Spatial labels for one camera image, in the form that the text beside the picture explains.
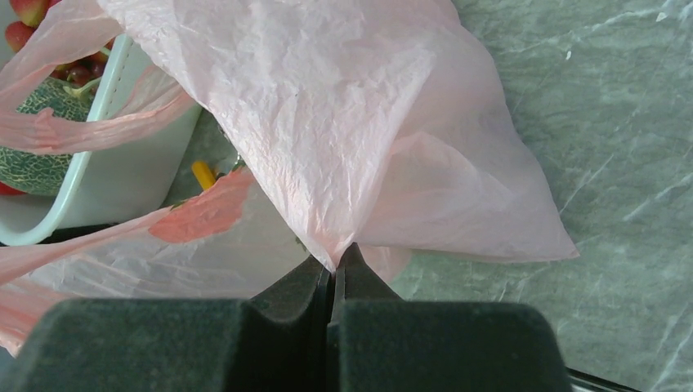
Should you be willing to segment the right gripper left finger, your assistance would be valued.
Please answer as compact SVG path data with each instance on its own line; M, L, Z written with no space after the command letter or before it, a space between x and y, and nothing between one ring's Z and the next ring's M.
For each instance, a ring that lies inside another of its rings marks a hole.
M307 259L252 298L62 301L4 391L311 391L330 273Z

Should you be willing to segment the pink plastic bag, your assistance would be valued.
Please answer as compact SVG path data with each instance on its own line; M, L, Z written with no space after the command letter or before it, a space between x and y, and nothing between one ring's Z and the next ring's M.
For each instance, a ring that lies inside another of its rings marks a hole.
M109 120L16 107L125 34L151 59ZM518 136L494 61L449 1L63 1L1 72L1 143L95 152L193 105L245 161L211 189L100 232L1 250L1 345L79 297L253 296L357 243L390 278L412 250L491 262L578 251Z

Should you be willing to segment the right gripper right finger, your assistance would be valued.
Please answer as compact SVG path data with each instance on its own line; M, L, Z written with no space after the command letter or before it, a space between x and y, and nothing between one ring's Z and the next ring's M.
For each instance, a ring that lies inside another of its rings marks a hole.
M345 251L326 335L329 391L569 391L555 334L523 304L405 301Z

